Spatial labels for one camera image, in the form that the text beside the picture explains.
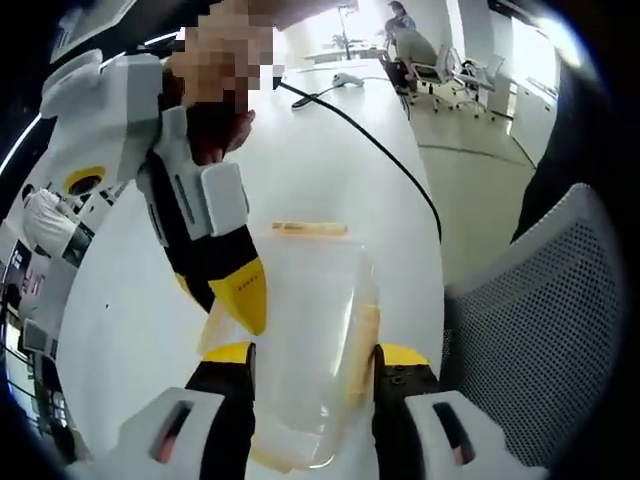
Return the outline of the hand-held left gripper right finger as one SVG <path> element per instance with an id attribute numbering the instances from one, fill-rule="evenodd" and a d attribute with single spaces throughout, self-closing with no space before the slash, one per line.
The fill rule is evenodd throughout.
<path id="1" fill-rule="evenodd" d="M 405 347 L 372 354 L 372 434 L 381 479 L 506 479 L 501 428 L 458 391 L 443 391 Z"/>

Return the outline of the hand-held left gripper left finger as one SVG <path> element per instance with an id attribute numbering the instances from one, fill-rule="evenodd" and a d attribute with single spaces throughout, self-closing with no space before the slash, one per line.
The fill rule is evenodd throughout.
<path id="1" fill-rule="evenodd" d="M 256 346 L 209 352 L 183 388 L 159 394 L 120 428 L 101 479 L 243 479 L 255 432 Z"/>

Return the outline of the person's right hand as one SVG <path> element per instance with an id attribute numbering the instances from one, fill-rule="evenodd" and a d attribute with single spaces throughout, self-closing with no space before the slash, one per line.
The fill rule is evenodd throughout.
<path id="1" fill-rule="evenodd" d="M 240 148 L 252 131 L 253 110 L 240 112 L 230 103 L 197 103 L 187 109 L 187 138 L 199 166 L 220 163 Z"/>

